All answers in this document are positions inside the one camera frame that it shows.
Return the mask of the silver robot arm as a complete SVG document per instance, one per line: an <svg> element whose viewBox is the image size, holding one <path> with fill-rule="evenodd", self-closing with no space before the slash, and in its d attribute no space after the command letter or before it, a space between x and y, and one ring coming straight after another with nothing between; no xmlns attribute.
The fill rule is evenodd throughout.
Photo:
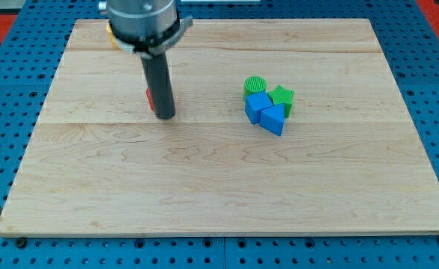
<svg viewBox="0 0 439 269"><path fill-rule="evenodd" d="M193 26L192 17L180 17L175 0L102 0L98 10L108 18L111 42L147 60L165 54Z"/></svg>

